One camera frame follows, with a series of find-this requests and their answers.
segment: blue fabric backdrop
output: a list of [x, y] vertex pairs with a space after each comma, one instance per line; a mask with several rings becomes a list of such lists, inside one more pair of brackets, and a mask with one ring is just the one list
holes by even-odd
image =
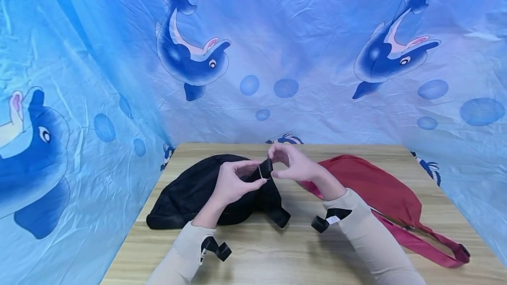
[[506, 18], [507, 0], [0, 0], [3, 284], [100, 282], [184, 141], [405, 145], [507, 264]]

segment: wooden table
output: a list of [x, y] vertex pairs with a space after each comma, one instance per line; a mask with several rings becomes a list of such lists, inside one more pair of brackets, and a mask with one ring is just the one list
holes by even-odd
[[[164, 258], [179, 230], [156, 231], [146, 225], [162, 189], [196, 162], [215, 154], [237, 154], [263, 161], [269, 145], [180, 145], [154, 187], [149, 199], [116, 255], [101, 285], [143, 285]], [[314, 161], [341, 154], [367, 159], [403, 181], [423, 204], [421, 221], [436, 232], [464, 244], [471, 252], [468, 265], [445, 269], [406, 250], [428, 285], [504, 285], [507, 271], [484, 241], [457, 211], [417, 161], [401, 146], [301, 145]], [[292, 214], [280, 231], [263, 214], [254, 214], [240, 225], [219, 227], [217, 241], [226, 241], [233, 254], [221, 262], [208, 254], [193, 284], [206, 285], [356, 285], [373, 284], [343, 236], [317, 233], [310, 227], [315, 215], [325, 216], [322, 202], [296, 183], [276, 179], [284, 208]]]

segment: black buckle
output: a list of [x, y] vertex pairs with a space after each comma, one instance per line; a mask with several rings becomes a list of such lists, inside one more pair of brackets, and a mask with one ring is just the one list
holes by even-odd
[[315, 216], [312, 221], [312, 228], [316, 229], [319, 233], [323, 233], [326, 231], [329, 226], [333, 223], [329, 223], [327, 221], [328, 218], [333, 216], [337, 217], [339, 220], [343, 220], [350, 215], [352, 211], [350, 209], [341, 209], [341, 208], [330, 208], [327, 210], [326, 219], [322, 219], [319, 216]]
[[470, 257], [470, 256], [471, 256], [471, 255], [470, 255], [470, 252], [468, 252], [468, 250], [465, 248], [465, 246], [464, 246], [464, 245], [462, 245], [462, 244], [459, 244], [459, 245], [461, 246], [461, 249], [463, 249], [463, 252], [465, 252], [465, 254], [466, 254], [468, 257]]
[[204, 250], [214, 252], [214, 254], [219, 258], [222, 262], [224, 262], [229, 255], [231, 255], [232, 250], [229, 246], [224, 242], [220, 246], [218, 245], [215, 238], [212, 236], [207, 237], [201, 244], [201, 253], [205, 254]]

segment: black waist bag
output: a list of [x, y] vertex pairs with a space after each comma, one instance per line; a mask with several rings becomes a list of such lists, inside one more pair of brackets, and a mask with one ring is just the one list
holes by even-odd
[[[221, 154], [210, 156], [191, 166], [164, 188], [147, 216], [146, 223], [151, 229], [182, 229], [195, 218], [211, 197], [220, 166], [224, 162], [245, 160], [248, 158]], [[229, 226], [242, 223], [253, 212], [264, 212], [280, 228], [287, 225], [290, 214], [282, 208], [280, 192], [272, 178], [257, 191], [249, 192], [239, 201], [228, 205], [218, 224]]]

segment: blue bubble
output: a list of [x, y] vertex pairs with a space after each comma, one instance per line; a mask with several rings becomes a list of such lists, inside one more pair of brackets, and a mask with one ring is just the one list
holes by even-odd
[[506, 114], [505, 107], [492, 98], [475, 98], [459, 109], [464, 122], [472, 126], [485, 126], [499, 121]]
[[269, 112], [269, 109], [263, 108], [263, 109], [259, 109], [256, 112], [255, 118], [258, 121], [266, 121], [270, 115], [271, 115], [271, 112]]
[[447, 84], [446, 81], [434, 79], [419, 87], [417, 94], [421, 96], [421, 98], [433, 100], [447, 94], [447, 91], [449, 91], [449, 84]]
[[421, 117], [417, 119], [417, 125], [424, 130], [433, 130], [438, 126], [438, 122], [431, 117]]
[[120, 110], [123, 111], [123, 113], [129, 117], [130, 119], [133, 119], [132, 115], [132, 109], [130, 109], [130, 104], [128, 103], [128, 100], [120, 94]]
[[255, 75], [248, 75], [239, 84], [239, 91], [245, 96], [251, 96], [259, 90], [259, 78]]
[[280, 98], [289, 98], [299, 90], [299, 84], [294, 79], [280, 79], [275, 83], [273, 91]]
[[134, 139], [134, 152], [141, 157], [146, 154], [146, 144], [141, 139]]
[[99, 113], [93, 119], [93, 126], [97, 137], [104, 142], [111, 142], [116, 138], [113, 123], [103, 113]]

